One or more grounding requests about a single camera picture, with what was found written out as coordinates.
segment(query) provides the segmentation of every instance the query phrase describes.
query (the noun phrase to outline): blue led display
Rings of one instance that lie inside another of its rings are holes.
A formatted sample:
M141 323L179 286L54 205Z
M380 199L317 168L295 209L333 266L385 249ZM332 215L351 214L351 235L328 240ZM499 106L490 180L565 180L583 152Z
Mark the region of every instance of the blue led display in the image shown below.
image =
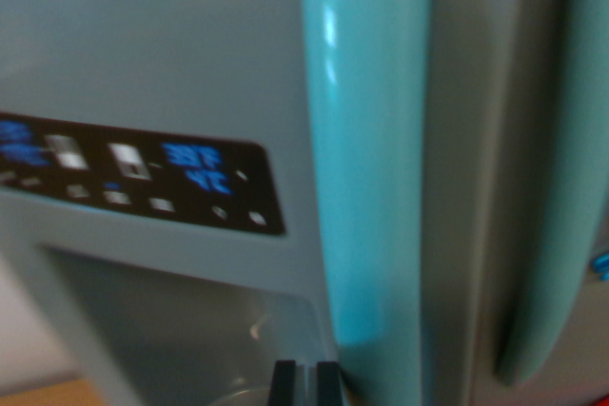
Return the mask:
M9 162L32 166L49 165L42 156L42 148L32 144L33 134L26 124L0 122L0 152Z
M183 167L187 178L203 190L232 194L226 186L226 175L218 169L222 165L222 157L215 147L163 143L163 149L167 154L167 161Z

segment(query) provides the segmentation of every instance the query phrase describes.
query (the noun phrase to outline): control button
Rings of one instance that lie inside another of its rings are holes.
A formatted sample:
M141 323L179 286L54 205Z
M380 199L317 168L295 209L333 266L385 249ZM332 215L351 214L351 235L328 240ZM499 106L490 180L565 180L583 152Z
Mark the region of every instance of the control button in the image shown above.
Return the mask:
M71 184L68 186L68 195L73 199L85 199L88 197L88 190L81 184Z
M148 199L150 201L150 206L154 209L158 209L159 211L168 211L170 213L174 213L175 209L173 208L173 203L169 200L165 199Z
M596 257L592 261L592 269L597 273L604 273L609 271L609 252L602 256Z
M218 206L212 206L211 210L216 213L216 216L218 216L220 219L228 219L228 213L226 213L224 211L224 209L218 207Z
M258 225L266 225L266 220L265 220L265 218L263 218L263 215L260 213L257 213L255 211L250 211L249 218L251 220L253 220L255 223L257 223Z
M119 145L116 143L110 143L108 146L110 146L110 150L112 151L114 159L116 160L121 173L123 173L123 176L136 178L138 180L150 179L148 169L146 168L137 147Z
M7 181L13 181L17 179L17 174L10 170L10 171L3 171L2 173L0 173L0 184L4 184Z
M45 138L63 168L88 170L87 161L73 138L64 135L47 135Z
M116 192L115 190L107 190L104 192L104 197L108 203L116 203L116 204L131 204L131 200L129 199L129 195L123 192Z
M40 178L32 176L31 178L24 178L20 183L24 187L34 187L35 185L42 184L42 181L40 181Z

